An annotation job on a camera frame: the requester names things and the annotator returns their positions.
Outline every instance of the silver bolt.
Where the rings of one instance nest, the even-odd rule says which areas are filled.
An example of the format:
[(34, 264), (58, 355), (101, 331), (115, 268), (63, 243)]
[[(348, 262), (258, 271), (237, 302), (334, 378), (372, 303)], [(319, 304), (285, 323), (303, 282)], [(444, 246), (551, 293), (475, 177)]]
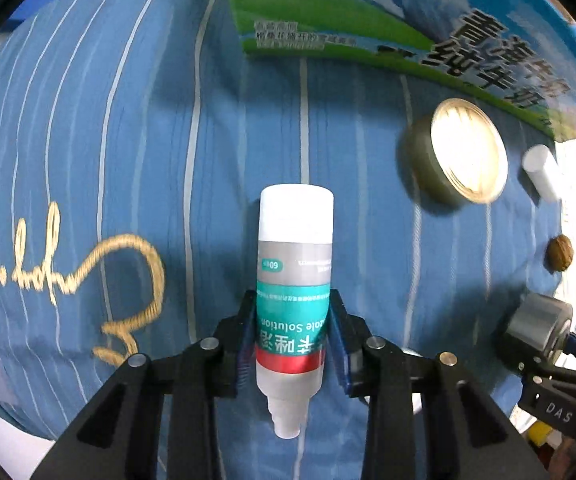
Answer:
[(379, 337), (378, 335), (371, 335), (368, 339), (366, 339), (366, 344), (368, 348), (372, 348), (373, 350), (380, 350), (386, 346), (386, 340), (383, 337)]
[(441, 352), (439, 360), (446, 366), (455, 366), (457, 364), (457, 356), (452, 352)]
[(205, 337), (199, 343), (199, 346), (204, 350), (214, 350), (219, 346), (219, 340), (216, 337)]
[(144, 354), (132, 354), (128, 358), (128, 364), (132, 368), (139, 368), (146, 364), (146, 356)]

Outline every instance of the bottle label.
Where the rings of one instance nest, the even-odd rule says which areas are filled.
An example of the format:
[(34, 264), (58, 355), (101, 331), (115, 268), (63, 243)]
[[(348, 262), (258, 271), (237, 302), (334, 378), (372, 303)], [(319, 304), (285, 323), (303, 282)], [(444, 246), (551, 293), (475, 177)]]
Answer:
[(330, 298), (330, 244), (259, 242), (257, 361), (304, 373), (321, 366)]

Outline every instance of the bottle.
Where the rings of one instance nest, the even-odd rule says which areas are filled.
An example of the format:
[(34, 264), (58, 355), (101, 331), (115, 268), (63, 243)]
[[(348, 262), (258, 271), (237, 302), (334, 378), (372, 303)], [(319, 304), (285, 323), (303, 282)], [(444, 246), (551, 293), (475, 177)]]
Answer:
[(330, 297), (333, 195), (279, 184), (261, 192), (257, 253), (257, 386), (274, 432), (294, 438), (321, 388)]

